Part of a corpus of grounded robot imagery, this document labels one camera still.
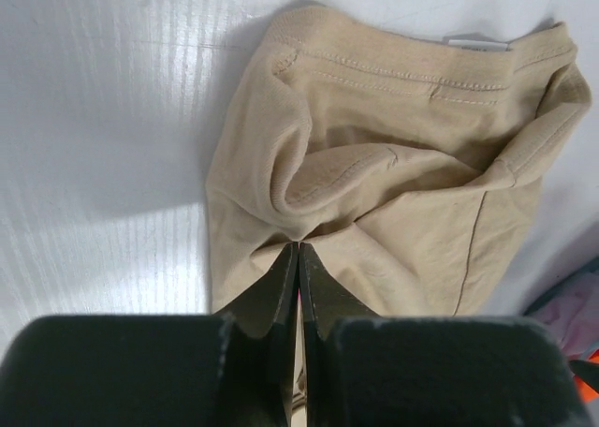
tan cloth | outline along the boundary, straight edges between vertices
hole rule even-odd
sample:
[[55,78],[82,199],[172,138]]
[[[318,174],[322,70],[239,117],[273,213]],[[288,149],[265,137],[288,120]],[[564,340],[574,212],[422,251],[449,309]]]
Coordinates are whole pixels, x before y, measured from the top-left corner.
[[576,53],[563,24],[476,52],[324,7],[278,16],[207,182],[213,308],[308,239],[381,315],[474,312],[590,106]]

clothing label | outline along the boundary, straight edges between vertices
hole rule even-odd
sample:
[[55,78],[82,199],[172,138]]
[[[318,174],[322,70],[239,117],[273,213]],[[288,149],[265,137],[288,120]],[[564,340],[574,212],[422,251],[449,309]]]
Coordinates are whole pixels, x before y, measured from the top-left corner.
[[487,51],[487,52],[501,52],[507,51],[507,43],[497,43],[495,41],[482,41],[482,40],[466,40],[461,38],[454,38],[447,42],[449,46],[457,46],[463,50],[474,50],[474,51]]

white surface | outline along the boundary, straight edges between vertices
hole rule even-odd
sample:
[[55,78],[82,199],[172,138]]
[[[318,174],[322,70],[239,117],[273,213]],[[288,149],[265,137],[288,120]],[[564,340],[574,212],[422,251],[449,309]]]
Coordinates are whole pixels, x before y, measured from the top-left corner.
[[[203,179],[271,15],[298,1],[0,0],[0,355],[49,313],[205,310]],[[434,40],[565,20],[599,88],[596,0],[313,1]],[[598,122],[593,109],[548,174],[487,313],[599,251]]]

fabric fold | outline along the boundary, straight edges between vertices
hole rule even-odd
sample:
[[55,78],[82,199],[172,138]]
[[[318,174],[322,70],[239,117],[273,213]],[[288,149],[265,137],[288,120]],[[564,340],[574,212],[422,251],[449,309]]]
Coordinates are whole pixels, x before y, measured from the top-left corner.
[[212,307],[306,241],[385,316],[471,314],[591,104],[563,23],[469,51],[326,7],[277,16],[207,181]]

